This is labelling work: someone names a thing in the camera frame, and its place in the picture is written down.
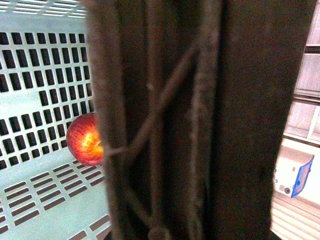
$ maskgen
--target plastic crate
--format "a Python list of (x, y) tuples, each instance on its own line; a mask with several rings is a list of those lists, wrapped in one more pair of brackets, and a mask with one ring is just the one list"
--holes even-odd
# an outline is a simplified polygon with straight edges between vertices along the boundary
[(0, 240), (103, 240), (104, 174), (67, 148), (93, 112), (86, 10), (74, 0), (0, 0)]

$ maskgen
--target apple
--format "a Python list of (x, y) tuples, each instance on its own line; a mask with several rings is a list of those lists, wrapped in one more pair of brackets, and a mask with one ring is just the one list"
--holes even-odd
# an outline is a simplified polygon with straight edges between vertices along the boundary
[(103, 161), (103, 148), (94, 113), (80, 115), (71, 123), (66, 132), (66, 144), (83, 165), (93, 166)]

